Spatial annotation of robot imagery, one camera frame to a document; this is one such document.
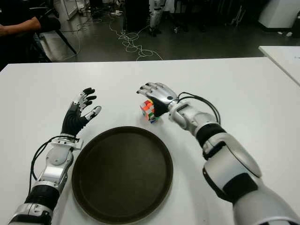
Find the person's arm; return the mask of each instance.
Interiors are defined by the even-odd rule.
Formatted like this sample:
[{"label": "person's arm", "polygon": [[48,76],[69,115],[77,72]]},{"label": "person's arm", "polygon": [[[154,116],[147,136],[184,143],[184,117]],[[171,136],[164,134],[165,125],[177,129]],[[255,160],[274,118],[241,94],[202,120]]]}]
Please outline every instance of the person's arm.
[{"label": "person's arm", "polygon": [[41,29],[41,24],[39,23],[36,17],[33,17],[30,20],[26,20],[25,22],[10,25],[10,26],[2,26],[0,25],[0,37],[6,35],[13,35],[27,31],[36,31]]}]

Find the white table surface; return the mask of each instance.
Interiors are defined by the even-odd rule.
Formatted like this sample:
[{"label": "white table surface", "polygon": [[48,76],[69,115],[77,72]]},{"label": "white table surface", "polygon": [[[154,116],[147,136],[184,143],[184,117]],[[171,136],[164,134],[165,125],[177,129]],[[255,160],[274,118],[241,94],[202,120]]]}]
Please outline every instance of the white table surface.
[{"label": "white table surface", "polygon": [[[66,109],[86,87],[97,90],[102,112],[78,137],[87,144],[118,126],[147,129],[168,147],[174,177],[169,197],[139,225],[232,225],[232,205],[218,199],[202,175],[202,150],[189,132],[167,116],[152,125],[144,120],[135,92],[146,82],[168,84],[209,99],[223,127],[257,160],[267,186],[300,215],[300,89],[267,58],[98,62],[8,65],[0,73],[0,224],[5,224],[28,191],[30,162],[36,149],[60,133]],[[197,101],[199,109],[209,109]],[[36,172],[45,165],[45,154]],[[54,224],[99,224],[77,206],[72,168]]]},{"label": "white table surface", "polygon": [[259,49],[300,86],[300,46],[259,46]]}]

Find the colorful cube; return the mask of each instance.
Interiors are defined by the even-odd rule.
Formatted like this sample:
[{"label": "colorful cube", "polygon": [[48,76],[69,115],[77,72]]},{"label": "colorful cube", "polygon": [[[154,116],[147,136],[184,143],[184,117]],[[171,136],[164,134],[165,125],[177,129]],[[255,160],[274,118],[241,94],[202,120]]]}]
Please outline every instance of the colorful cube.
[{"label": "colorful cube", "polygon": [[154,115],[154,105],[151,100],[147,100],[140,105],[142,114],[150,123],[154,123],[158,120],[159,117]]}]

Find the gray floor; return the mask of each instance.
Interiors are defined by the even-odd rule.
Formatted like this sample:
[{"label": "gray floor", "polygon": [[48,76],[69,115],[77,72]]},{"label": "gray floor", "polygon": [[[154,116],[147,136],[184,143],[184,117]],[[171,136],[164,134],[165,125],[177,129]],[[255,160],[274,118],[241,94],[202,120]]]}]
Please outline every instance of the gray floor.
[{"label": "gray floor", "polygon": [[[73,53],[56,33],[46,33],[41,38],[46,54],[53,61],[134,61],[139,56],[138,52],[126,52],[123,40],[118,40],[116,33],[109,29],[111,23],[113,29],[120,31],[118,19],[111,22],[110,17],[104,16],[102,21],[92,21],[89,17],[75,15],[70,21],[63,17],[61,20],[61,31],[76,30],[82,27],[78,24],[89,22],[79,32],[64,32],[75,50],[80,49],[79,54],[70,59],[66,58]],[[258,50],[260,45],[300,45],[300,39],[264,32],[254,25],[211,26],[205,33],[190,25],[189,32],[175,34],[171,21],[165,20],[160,28],[162,34],[157,37],[142,31],[134,44],[156,51],[164,60],[259,57],[263,56]],[[159,60],[159,57],[154,54],[139,60]]]}]

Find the dark brown tray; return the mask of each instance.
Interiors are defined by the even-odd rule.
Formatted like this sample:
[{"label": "dark brown tray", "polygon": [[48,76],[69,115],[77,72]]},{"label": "dark brown tray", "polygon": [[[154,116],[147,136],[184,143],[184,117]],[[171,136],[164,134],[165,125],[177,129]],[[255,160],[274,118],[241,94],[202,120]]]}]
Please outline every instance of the dark brown tray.
[{"label": "dark brown tray", "polygon": [[172,178],[170,153],[157,136],[138,127],[117,127],[84,147],[73,168],[72,186],[90,216],[125,224],[159,206]]}]

